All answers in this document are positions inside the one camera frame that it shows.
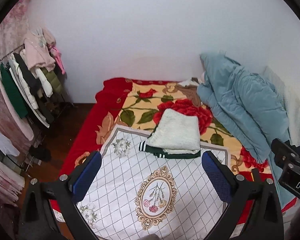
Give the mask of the white fuzzy jacket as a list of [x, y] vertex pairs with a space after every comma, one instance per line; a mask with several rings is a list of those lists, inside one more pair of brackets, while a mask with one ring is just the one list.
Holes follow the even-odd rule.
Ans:
[[198, 117], [170, 108], [164, 110], [159, 123], [141, 147], [161, 158], [193, 158], [200, 154]]

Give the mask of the clothes rack with garments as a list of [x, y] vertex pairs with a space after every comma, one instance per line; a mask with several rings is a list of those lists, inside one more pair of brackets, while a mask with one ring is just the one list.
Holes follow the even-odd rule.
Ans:
[[0, 148], [24, 155], [61, 111], [65, 74], [52, 33], [28, 30], [20, 47], [0, 61]]

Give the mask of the white diamond-pattern mat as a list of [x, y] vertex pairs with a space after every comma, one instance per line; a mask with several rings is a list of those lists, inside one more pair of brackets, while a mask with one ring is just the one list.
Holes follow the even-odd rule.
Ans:
[[164, 159], [139, 146], [149, 132], [116, 125], [78, 209], [100, 239], [203, 239], [226, 203], [200, 158]]

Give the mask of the white textured mattress pad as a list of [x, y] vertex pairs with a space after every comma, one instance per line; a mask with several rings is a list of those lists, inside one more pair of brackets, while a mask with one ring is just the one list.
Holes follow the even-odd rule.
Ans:
[[300, 145], [300, 99], [296, 92], [286, 85], [270, 67], [267, 66], [262, 75], [275, 86], [284, 105], [289, 118], [289, 135], [292, 144]]

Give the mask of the folded dark green sweater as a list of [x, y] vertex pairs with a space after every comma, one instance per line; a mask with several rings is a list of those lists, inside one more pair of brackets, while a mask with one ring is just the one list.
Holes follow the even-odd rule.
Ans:
[[200, 157], [198, 121], [157, 124], [149, 137], [140, 142], [139, 151], [158, 158], [194, 159]]

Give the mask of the blue quilted duvet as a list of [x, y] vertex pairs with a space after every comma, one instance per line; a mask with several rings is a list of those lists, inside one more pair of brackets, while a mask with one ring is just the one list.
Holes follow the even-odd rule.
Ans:
[[285, 207], [294, 197], [279, 184], [282, 168], [275, 164], [271, 143], [290, 140], [289, 119], [275, 86], [225, 55], [202, 53], [200, 60], [204, 67], [203, 83], [197, 87], [200, 100], [257, 163], [268, 162]]

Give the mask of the red floral blanket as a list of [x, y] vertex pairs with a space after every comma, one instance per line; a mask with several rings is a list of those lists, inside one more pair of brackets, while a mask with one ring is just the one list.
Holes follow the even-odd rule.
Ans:
[[210, 150], [221, 163], [229, 166], [233, 174], [251, 181], [253, 170], [258, 170], [262, 179], [273, 180], [268, 162], [257, 163], [240, 141], [213, 116], [210, 107], [202, 103], [197, 94], [198, 86], [192, 81], [177, 83], [124, 78], [105, 81], [103, 90], [96, 94], [96, 104], [70, 150], [62, 173], [70, 174], [94, 150], [101, 154], [102, 146], [116, 125], [147, 131], [150, 135], [164, 110], [170, 108], [198, 117], [200, 159], [205, 151]]

